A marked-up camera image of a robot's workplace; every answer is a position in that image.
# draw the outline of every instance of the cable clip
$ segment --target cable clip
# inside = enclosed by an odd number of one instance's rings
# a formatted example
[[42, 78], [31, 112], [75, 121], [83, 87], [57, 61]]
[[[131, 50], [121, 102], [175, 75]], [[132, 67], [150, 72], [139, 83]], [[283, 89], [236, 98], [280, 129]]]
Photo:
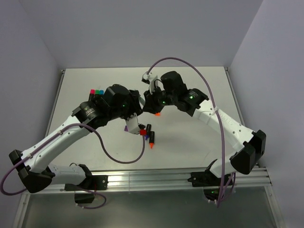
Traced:
[[32, 155], [31, 153], [29, 153], [29, 154], [27, 155], [27, 157], [30, 158], [30, 159], [32, 159], [32, 158], [33, 158], [33, 155]]

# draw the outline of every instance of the black marker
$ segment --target black marker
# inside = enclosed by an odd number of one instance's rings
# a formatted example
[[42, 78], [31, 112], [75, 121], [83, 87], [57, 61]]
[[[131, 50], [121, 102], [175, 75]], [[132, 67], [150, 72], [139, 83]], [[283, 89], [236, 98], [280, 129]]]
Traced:
[[95, 90], [94, 90], [94, 89], [91, 89], [90, 95], [89, 95], [89, 101], [92, 101], [92, 100], [93, 100], [94, 94], [95, 94]]
[[146, 134], [146, 140], [147, 140], [150, 137], [151, 124], [147, 124], [146, 131], [147, 131], [147, 134]]
[[155, 138], [155, 133], [154, 131], [150, 131], [150, 139], [149, 139], [149, 144], [150, 148], [152, 149], [154, 146], [154, 138]]

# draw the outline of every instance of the marker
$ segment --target marker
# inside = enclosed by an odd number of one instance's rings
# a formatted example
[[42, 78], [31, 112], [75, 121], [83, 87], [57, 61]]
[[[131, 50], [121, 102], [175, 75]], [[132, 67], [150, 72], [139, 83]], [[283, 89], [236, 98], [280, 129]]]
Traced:
[[149, 139], [149, 144], [150, 148], [152, 149], [154, 146], [154, 138], [155, 138], [155, 133], [154, 131], [150, 131], [150, 139]]
[[95, 90], [95, 95], [94, 95], [94, 98], [96, 98], [96, 97], [99, 97], [99, 90], [97, 89], [97, 90]]
[[150, 136], [150, 132], [151, 132], [151, 124], [147, 124], [147, 127], [146, 127], [146, 131], [147, 131], [147, 134], [146, 134], [146, 140], [149, 138]]
[[145, 129], [141, 129], [139, 131], [139, 134], [145, 136], [147, 134], [147, 131]]
[[91, 89], [90, 95], [89, 95], [89, 101], [92, 101], [94, 98], [95, 90]]

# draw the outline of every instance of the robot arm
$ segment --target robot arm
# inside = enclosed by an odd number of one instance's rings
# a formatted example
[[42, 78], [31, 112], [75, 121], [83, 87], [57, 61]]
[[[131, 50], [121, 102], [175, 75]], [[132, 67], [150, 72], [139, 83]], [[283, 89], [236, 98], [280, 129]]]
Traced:
[[[264, 154], [265, 133], [261, 130], [254, 132], [246, 128], [217, 107], [214, 110], [208, 96], [198, 89], [188, 89], [181, 76], [175, 71], [161, 76], [164, 90], [151, 86], [151, 82], [156, 79], [156, 76], [149, 78], [147, 74], [142, 78], [143, 82], [150, 84], [149, 90], [144, 93], [143, 111], [155, 114], [160, 112], [164, 106], [175, 105], [179, 110], [220, 133], [219, 121], [215, 115], [215, 111], [218, 111], [223, 123], [225, 138], [236, 150], [235, 153], [225, 157], [225, 175], [236, 171], [249, 174]], [[221, 177], [221, 169], [221, 160], [213, 161], [205, 171], [207, 182], [214, 184], [214, 180]]]
[[[138, 134], [143, 127], [137, 119], [141, 113], [139, 92], [113, 85], [107, 88], [104, 95], [81, 103], [66, 121], [42, 141], [22, 152], [14, 150], [9, 157], [13, 164], [29, 157], [17, 167], [17, 171], [31, 193], [41, 191], [50, 184], [74, 184], [86, 189], [91, 184], [92, 174], [85, 165], [65, 167], [50, 163], [74, 142], [91, 133], [81, 124], [97, 129], [107, 125], [110, 120], [122, 118], [126, 121], [128, 132]], [[43, 144], [46, 145], [32, 155]]]

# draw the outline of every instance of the gray floor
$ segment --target gray floor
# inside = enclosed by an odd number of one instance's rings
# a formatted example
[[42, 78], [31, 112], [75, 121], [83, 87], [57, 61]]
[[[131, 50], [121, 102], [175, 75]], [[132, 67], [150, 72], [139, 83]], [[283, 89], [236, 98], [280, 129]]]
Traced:
[[32, 195], [23, 228], [275, 227], [264, 188], [236, 190], [219, 209], [201, 189], [106, 193], [96, 210], [75, 207], [73, 194]]

